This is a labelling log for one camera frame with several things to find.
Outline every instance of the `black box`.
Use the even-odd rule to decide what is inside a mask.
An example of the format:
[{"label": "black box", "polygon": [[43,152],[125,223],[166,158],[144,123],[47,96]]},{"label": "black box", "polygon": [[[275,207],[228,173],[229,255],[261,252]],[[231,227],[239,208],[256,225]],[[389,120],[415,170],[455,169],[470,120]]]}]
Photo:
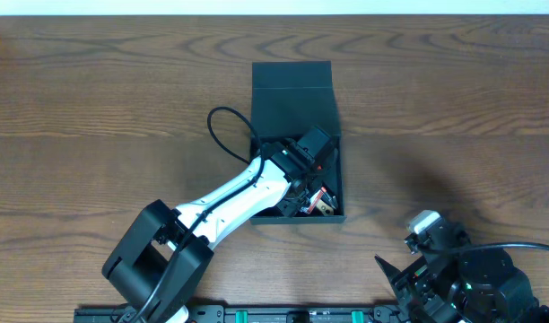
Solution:
[{"label": "black box", "polygon": [[[253,224],[342,223],[344,215],[340,120],[330,62],[253,63],[251,124],[263,143],[298,140],[318,126],[336,142],[333,170],[322,177],[338,201],[335,215],[298,213],[284,217],[276,208],[253,216]],[[257,147],[251,145],[251,155]]]}]

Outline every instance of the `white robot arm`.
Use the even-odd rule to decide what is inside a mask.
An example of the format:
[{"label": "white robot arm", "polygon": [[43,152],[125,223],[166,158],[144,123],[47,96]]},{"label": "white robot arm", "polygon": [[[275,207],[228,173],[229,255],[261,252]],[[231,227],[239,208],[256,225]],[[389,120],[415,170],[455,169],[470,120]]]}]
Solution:
[{"label": "white robot arm", "polygon": [[[193,202],[178,205],[176,209],[181,213],[179,221],[190,228],[198,215],[210,205],[250,182],[257,175],[259,164],[260,157],[257,157],[239,176],[212,193]],[[280,202],[290,186],[291,183],[285,178],[284,171],[272,161],[267,160],[257,183],[217,207],[204,222],[196,227],[193,234],[197,237],[205,236],[209,240],[209,248],[214,249],[221,240],[250,217]],[[174,242],[168,244],[175,250]]]},{"label": "white robot arm", "polygon": [[[259,157],[212,193],[172,210],[155,201],[135,219],[102,270],[129,303],[140,308],[129,323],[185,322],[185,302],[195,292],[213,249],[227,235],[267,208],[292,209],[286,215],[293,216],[322,203],[324,188],[312,180],[323,161],[336,155],[328,134],[314,127],[299,141],[260,147]],[[284,205],[277,205],[283,199]],[[169,261],[151,246],[153,240],[173,249]]]}]

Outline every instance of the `wooden table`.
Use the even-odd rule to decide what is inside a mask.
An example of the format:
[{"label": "wooden table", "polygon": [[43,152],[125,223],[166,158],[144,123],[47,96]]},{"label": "wooden table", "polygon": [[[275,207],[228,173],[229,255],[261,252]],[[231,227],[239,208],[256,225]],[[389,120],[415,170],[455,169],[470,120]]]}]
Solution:
[{"label": "wooden table", "polygon": [[[251,62],[331,60],[344,224],[251,226],[197,290],[230,304],[392,300],[405,223],[549,243],[549,16],[0,17],[0,322],[123,301],[100,268],[139,211],[244,169],[207,112],[250,113]],[[229,147],[248,130],[217,116]],[[549,254],[512,251],[549,305]]]}]

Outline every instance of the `green connector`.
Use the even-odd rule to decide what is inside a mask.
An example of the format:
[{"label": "green connector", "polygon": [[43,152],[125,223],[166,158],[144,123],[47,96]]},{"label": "green connector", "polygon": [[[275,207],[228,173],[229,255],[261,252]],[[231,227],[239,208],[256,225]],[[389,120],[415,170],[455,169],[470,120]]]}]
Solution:
[{"label": "green connector", "polygon": [[416,270],[414,275],[416,275],[416,277],[419,277],[426,269],[428,269],[428,267],[426,265],[424,265],[420,269]]},{"label": "green connector", "polygon": [[235,313],[235,323],[248,323],[248,313],[245,310],[237,310]]},{"label": "green connector", "polygon": [[361,310],[353,310],[353,323],[364,323],[364,312]]}]

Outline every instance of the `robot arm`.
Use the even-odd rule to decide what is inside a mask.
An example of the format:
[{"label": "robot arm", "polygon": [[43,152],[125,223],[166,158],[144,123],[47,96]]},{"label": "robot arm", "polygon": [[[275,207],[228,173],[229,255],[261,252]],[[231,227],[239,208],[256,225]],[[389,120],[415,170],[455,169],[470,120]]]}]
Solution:
[{"label": "robot arm", "polygon": [[[230,192],[251,181],[258,172],[260,157],[255,158],[250,165],[236,178],[217,188],[214,192],[193,202],[178,205],[179,221],[190,228],[199,214]],[[204,222],[193,232],[197,237],[205,236],[209,240],[209,248],[214,249],[229,233],[241,226],[246,220],[268,207],[275,206],[283,199],[291,183],[286,174],[272,161],[265,161],[265,167],[257,183],[228,200],[215,209]],[[169,246],[175,250],[175,243]]]},{"label": "robot arm", "polygon": [[406,245],[412,253],[422,254],[412,265],[400,271],[375,258],[400,311],[412,322],[549,323],[549,308],[539,306],[529,279],[503,249],[539,244],[474,246],[460,223],[434,211],[418,214],[408,230]]},{"label": "robot arm", "polygon": [[[184,305],[221,240],[290,191],[303,196],[301,206],[314,207],[317,200],[311,197],[319,188],[309,181],[316,177],[312,171],[335,150],[330,136],[314,127],[298,142],[261,149],[260,157],[214,192],[172,210],[155,201],[137,216],[102,269],[130,306],[141,309],[131,322],[141,318],[147,323],[183,323],[188,317]],[[172,248],[171,259],[163,257],[152,241]]]}]

